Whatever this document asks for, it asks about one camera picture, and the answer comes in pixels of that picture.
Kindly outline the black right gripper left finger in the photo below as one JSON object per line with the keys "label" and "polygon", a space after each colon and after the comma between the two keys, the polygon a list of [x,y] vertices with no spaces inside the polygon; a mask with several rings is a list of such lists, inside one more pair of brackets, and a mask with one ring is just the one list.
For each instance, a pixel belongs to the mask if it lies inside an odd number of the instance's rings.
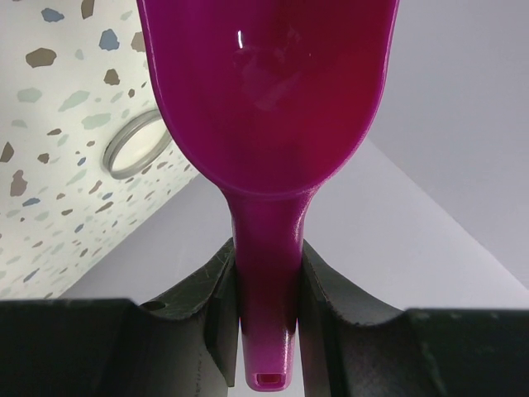
{"label": "black right gripper left finger", "polygon": [[239,333],[233,247],[143,304],[2,302],[2,395],[227,395]]}

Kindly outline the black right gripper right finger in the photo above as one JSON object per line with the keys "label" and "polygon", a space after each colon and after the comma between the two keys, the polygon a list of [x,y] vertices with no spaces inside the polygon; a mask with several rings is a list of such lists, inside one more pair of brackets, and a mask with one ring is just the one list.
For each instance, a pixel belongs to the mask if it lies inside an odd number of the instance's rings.
{"label": "black right gripper right finger", "polygon": [[303,248],[298,333],[308,396],[525,396],[528,313],[399,310]]}

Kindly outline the magenta plastic scoop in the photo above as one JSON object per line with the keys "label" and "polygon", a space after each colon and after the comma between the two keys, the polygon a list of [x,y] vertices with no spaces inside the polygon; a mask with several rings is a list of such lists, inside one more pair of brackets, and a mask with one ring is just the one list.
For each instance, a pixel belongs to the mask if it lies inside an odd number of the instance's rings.
{"label": "magenta plastic scoop", "polygon": [[141,1],[155,99],[231,212],[245,379],[292,379],[303,225],[384,91],[396,1]]}

